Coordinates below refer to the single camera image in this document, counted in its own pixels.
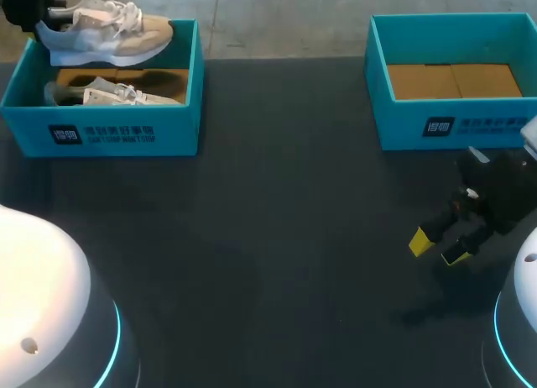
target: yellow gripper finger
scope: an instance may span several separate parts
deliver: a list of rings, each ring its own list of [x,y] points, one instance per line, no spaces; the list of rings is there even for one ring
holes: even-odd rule
[[[418,227],[418,231],[416,231],[416,234],[410,241],[409,247],[417,258],[433,245],[435,245],[435,243],[429,241],[421,227]]]

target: white sneaker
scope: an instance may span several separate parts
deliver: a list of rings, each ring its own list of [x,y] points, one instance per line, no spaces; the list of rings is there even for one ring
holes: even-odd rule
[[[133,86],[97,77],[84,87],[65,87],[52,81],[44,87],[44,102],[59,105],[182,105],[167,97],[146,94]]]
[[[143,15],[134,3],[82,0],[73,8],[51,9],[51,17],[71,14],[73,24],[66,31],[36,25],[52,66],[137,65],[164,50],[174,34],[167,18]]]

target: brown cardboard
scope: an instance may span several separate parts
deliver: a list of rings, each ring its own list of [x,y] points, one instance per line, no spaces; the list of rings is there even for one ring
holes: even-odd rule
[[[508,65],[388,65],[395,98],[522,97]]]
[[[388,65],[398,100],[461,98],[449,65]]]
[[[96,77],[132,85],[137,90],[185,103],[189,71],[186,69],[60,69],[56,81],[62,86],[87,86]]]
[[[83,87],[96,77],[116,82],[117,69],[60,69],[56,82],[62,86]]]
[[[452,65],[463,98],[522,97],[508,65]]]

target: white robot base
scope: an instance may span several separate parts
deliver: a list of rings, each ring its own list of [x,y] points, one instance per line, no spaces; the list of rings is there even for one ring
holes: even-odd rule
[[[135,388],[131,330],[78,244],[0,207],[0,386]]]
[[[537,387],[537,229],[520,248],[482,344],[491,388]]]

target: dark table surface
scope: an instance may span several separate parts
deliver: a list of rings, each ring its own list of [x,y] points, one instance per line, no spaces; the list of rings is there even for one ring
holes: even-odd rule
[[[485,386],[483,329],[537,217],[465,265],[415,259],[456,152],[381,151],[362,58],[207,61],[200,141],[195,158],[25,160],[0,123],[0,202],[84,249],[143,388]]]

